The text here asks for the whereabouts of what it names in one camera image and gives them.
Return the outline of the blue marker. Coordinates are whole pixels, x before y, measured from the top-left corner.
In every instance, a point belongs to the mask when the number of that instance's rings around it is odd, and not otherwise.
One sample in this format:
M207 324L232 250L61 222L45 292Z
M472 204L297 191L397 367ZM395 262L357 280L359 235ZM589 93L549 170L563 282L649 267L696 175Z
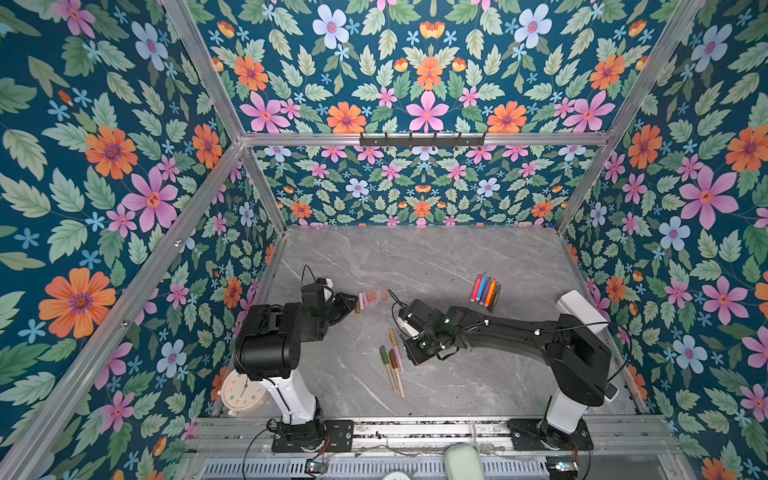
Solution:
M488 280L488 276L486 273L483 273L480 279L478 280L477 288L475 289L475 292L474 292L474 301L476 303L481 303L483 301L483 298L484 298L483 292L485 290L487 280Z

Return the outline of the brown pen clear grip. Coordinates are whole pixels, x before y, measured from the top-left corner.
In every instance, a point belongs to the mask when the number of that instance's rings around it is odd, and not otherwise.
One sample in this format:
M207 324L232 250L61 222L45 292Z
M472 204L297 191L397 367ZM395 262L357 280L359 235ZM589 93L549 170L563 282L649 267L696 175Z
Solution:
M496 307L496 305L497 305L497 303L498 303L498 296L500 294L501 287L502 287L502 284L500 282L497 282L496 286L494 288L493 295L492 295L491 300L490 300L489 305L488 305L488 311L489 312L493 312L495 307Z

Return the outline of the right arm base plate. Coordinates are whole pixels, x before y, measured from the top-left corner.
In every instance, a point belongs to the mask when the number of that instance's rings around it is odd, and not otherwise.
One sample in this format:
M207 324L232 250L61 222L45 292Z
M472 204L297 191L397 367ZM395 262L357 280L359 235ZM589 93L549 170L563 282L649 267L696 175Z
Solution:
M573 433L564 433L549 425L544 418L509 419L506 422L510 438L517 451L578 451L594 449L584 419L577 423Z

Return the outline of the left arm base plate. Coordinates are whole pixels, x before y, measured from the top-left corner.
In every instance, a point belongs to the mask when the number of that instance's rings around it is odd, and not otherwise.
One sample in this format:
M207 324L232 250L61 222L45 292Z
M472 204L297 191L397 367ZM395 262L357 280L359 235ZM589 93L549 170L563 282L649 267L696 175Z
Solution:
M352 450L352 420L322 420L301 425L280 424L274 434L273 453L348 453Z

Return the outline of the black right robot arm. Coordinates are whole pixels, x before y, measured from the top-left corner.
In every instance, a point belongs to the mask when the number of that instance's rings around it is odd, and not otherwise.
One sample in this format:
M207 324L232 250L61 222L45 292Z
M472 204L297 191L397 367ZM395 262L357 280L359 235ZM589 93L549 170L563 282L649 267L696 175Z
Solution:
M561 313L554 321L523 321L462 306L442 312L421 300L397 307L393 320L404 334L407 358L414 365L478 348L540 359L552 371L557 390L542 418L506 422L514 446L594 449L584 415L609 397L612 353L593 330L605 327L605 320L584 322L572 313Z

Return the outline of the pink highlighter marker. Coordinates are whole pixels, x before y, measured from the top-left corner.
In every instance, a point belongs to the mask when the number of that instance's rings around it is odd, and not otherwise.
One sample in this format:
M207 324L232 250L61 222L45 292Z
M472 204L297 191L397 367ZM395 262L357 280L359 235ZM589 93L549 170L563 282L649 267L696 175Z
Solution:
M477 278L476 278L476 280L474 282L474 285L473 285L473 290L472 290L472 293L471 293L471 296L470 296L470 299L469 299L470 302L476 302L476 300L478 298L477 297L478 290L480 289L480 286L482 284L483 277L484 277L484 274L482 274L482 273L478 274L478 276L477 276Z

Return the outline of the purple marker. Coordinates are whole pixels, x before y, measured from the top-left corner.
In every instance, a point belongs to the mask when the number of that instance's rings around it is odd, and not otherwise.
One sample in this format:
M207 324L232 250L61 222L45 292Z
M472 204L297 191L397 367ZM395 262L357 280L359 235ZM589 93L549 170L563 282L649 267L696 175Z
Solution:
M486 299L487 299L487 296L488 296L488 294L490 292L490 286L491 286L492 281L493 281L493 279L490 276L486 276L486 281L485 281L485 284L483 286L483 290L480 292L480 297L479 297L479 300L478 300L478 303L480 305L482 305L482 306L486 305Z

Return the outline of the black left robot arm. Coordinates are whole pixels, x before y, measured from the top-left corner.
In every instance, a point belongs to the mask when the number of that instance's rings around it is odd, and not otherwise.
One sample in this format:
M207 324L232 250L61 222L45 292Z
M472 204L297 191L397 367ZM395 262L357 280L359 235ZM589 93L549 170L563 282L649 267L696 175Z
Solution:
M302 303L254 305L236 339L235 377L266 390L280 410L267 422L274 453L346 453L352 450L354 422L328 420L320 400L310 392L299 363L302 345L320 341L333 326L355 310L358 300L335 293L324 305L306 309Z

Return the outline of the brown cap beige pen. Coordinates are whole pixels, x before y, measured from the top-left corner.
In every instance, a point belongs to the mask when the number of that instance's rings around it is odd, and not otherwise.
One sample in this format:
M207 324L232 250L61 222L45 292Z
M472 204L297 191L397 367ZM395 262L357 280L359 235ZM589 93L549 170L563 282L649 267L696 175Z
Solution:
M406 393L405 393L404 384L403 384L403 380L402 380L402 376L401 376L401 371L400 371L400 368L399 368L399 363L398 363L398 360L397 360L397 357L396 357L395 350L394 349L390 349L389 352L388 352L388 356L389 356L390 364L391 364L391 367L392 367L392 370L393 370L393 373L394 373L394 378L395 378L395 382L396 382L396 388L397 388L400 396L401 397L405 397Z

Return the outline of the tan cap pink pen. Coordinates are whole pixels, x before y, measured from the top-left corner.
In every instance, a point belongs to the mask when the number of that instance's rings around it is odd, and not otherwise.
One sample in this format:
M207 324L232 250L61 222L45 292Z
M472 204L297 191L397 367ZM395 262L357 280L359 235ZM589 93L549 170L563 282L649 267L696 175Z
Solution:
M389 329L388 336L389 336L390 343L391 343L393 351L394 351L394 358L395 358L396 363L397 363L397 368L398 368L398 370L401 373L403 373L405 371L405 368L404 368L404 365L403 365L403 362L402 362L402 356L401 356L401 352L400 352L399 345L398 345L398 338L397 338L397 335L396 335L395 331L392 328Z

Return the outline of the orange marker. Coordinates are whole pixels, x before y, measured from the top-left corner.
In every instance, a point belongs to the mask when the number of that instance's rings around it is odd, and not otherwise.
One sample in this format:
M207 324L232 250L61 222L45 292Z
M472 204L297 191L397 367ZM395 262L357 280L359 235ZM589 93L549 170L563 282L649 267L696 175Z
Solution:
M492 279L492 280L489 281L489 283L488 283L488 291L485 294L484 302L483 302L483 305L485 307L489 307L490 306L491 301L493 300L493 295L494 295L494 292L496 290L496 286L497 286L497 280L496 279Z

